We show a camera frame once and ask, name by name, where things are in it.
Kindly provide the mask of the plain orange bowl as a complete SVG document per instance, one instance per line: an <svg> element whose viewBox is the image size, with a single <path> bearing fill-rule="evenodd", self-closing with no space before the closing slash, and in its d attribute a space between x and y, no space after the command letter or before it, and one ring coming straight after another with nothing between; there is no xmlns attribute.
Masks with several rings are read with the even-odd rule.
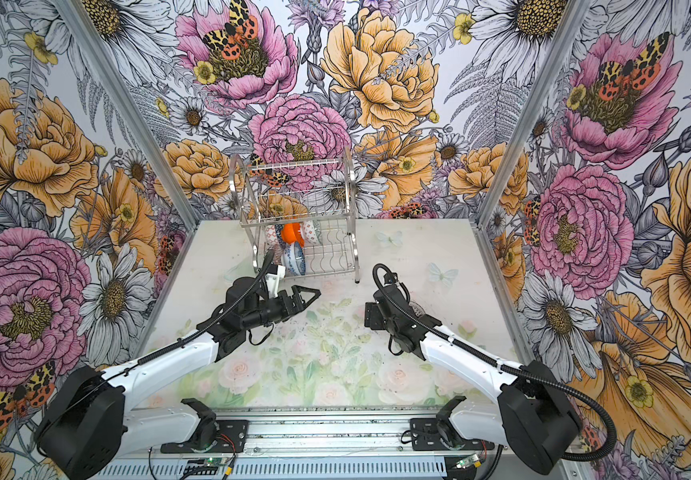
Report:
<svg viewBox="0 0 691 480"><path fill-rule="evenodd" d="M306 245L305 236L303 234L303 224L300 222L286 223L282 226L280 236L285 244L299 244L304 247Z"/></svg>

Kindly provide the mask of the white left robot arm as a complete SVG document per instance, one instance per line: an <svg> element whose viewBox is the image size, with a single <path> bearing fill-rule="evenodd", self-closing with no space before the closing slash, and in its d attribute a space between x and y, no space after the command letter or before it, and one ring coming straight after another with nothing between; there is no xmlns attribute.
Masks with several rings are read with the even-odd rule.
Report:
<svg viewBox="0 0 691 480"><path fill-rule="evenodd" d="M35 442L71 479L89 479L117 456L164 444L206 451L221 440L216 414L201 401L139 412L162 388L217 363L268 329L305 312L320 297L316 288L294 285L271 294L261 278L242 277L226 301L186 337L153 353L103 371L73 372L50 402Z"/></svg>

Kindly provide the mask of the blue floral white bowl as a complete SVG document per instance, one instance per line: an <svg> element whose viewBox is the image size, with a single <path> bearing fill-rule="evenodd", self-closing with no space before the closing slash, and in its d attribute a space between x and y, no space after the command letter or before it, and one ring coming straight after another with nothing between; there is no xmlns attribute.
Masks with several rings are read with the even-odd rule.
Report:
<svg viewBox="0 0 691 480"><path fill-rule="evenodd" d="M283 252L283 264L293 276L304 276L307 264L303 247L298 242L288 244Z"/></svg>

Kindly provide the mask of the dark blue lattice bowl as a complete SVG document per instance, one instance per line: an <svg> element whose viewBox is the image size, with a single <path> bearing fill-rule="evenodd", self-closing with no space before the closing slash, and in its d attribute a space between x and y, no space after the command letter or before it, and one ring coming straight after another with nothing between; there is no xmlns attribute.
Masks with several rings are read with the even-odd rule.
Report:
<svg viewBox="0 0 691 480"><path fill-rule="evenodd" d="M271 248L278 247L282 242L277 225L267 225L265 228L265 236L267 244L271 246Z"/></svg>

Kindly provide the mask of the grey dotted white bowl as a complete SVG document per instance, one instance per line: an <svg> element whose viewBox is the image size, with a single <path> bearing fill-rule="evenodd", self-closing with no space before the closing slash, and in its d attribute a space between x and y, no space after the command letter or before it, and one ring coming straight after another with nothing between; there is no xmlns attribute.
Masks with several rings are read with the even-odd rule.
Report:
<svg viewBox="0 0 691 480"><path fill-rule="evenodd" d="M409 302L409 307L411 307L411 311L413 311L413 315L417 318L421 318L425 316L425 309L421 307L421 305L417 304L415 301Z"/></svg>

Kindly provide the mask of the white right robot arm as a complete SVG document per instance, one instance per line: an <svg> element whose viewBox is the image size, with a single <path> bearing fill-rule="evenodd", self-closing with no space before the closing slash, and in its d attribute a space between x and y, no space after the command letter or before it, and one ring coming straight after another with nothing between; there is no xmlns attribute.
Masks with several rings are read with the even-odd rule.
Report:
<svg viewBox="0 0 691 480"><path fill-rule="evenodd" d="M551 370L534 361L523 365L497 357L455 335L439 319L417 316L399 288L375 292L365 304L365 327L389 333L401 352L441 367L483 393L495 407L489 414L463 397L437 416L441 437L485 440L509 447L541 475L551 473L581 432L581 420Z"/></svg>

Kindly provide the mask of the aluminium right corner post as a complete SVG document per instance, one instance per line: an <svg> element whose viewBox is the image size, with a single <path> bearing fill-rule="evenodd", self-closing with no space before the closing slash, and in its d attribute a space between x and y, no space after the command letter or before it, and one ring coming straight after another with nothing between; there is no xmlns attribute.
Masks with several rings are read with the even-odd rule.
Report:
<svg viewBox="0 0 691 480"><path fill-rule="evenodd" d="M493 184L485 196L485 202L477 214L477 229L479 230L485 229L489 218L499 205L501 196L505 193L507 182L519 163L519 156L521 156L523 146L527 142L531 126L539 117L541 106L547 98L549 90L555 85L555 80L557 80L565 58L571 53L573 42L581 31L583 20L590 5L591 1L577 0L570 1L565 8L563 19L559 22L559 27L555 32L555 39L549 48L547 60L543 62L543 66L535 76L535 83L529 92L527 103L521 110L521 115L515 124L515 131L507 142L505 152L503 152L501 166L499 166L499 170L493 178Z"/></svg>

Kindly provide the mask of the aluminium left corner post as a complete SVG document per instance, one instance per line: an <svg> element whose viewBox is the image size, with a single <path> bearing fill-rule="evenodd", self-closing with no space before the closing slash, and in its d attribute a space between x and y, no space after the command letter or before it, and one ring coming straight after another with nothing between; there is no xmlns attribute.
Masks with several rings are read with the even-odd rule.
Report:
<svg viewBox="0 0 691 480"><path fill-rule="evenodd" d="M104 46L100 34L95 30L91 18L81 1L58 1L56 5L61 18L66 22L67 28L75 37L77 44L86 54L93 72L98 79L106 84L106 90L111 100L116 104L125 124L130 128L133 138L137 142L141 152L152 164L155 174L161 181L173 206L182 218L185 228L189 233L195 233L198 229L200 218L191 206L183 189L179 186L171 167L143 118L125 79L117 70L113 55Z"/></svg>

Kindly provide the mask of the aluminium corner post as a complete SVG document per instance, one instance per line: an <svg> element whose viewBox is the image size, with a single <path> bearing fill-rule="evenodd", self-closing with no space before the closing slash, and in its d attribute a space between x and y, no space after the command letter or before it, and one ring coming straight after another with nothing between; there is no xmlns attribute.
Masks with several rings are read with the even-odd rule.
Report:
<svg viewBox="0 0 691 480"><path fill-rule="evenodd" d="M503 152L501 166L499 166L499 170L493 178L493 184L485 196L485 202L477 214L477 229L479 230L485 229L489 218L499 205L501 196L505 193L507 182L519 163L519 156L521 156L523 146L527 142L531 126L539 117L541 106L547 98L549 90L555 85L555 80L557 80L565 58L571 53L573 42L581 31L583 20L590 5L591 1L577 0L570 1L565 8L563 19L559 22L559 27L555 32L555 39L549 48L547 60L543 62L543 66L535 76L535 83L529 92L527 103L521 110L521 115L515 124L515 131L507 142L505 152Z"/></svg>
<svg viewBox="0 0 691 480"><path fill-rule="evenodd" d="M191 206L183 189L179 186L171 167L143 118L125 79L117 70L113 55L104 46L100 34L95 30L91 18L81 1L58 1L56 5L61 18L66 22L67 28L75 37L77 44L86 54L93 72L98 79L106 84L106 90L111 100L116 104L125 124L130 128L133 138L137 142L141 152L152 164L155 174L161 181L173 206L182 218L185 228L189 233L195 233L198 229L200 218Z"/></svg>

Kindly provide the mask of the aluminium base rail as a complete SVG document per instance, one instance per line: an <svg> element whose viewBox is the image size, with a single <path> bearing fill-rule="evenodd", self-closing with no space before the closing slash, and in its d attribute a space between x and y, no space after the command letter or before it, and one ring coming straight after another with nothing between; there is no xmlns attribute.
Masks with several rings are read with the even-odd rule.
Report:
<svg viewBox="0 0 691 480"><path fill-rule="evenodd" d="M437 407L218 409L246 422L215 459L238 456L235 479L535 479L495 443L451 450L435 439Z"/></svg>

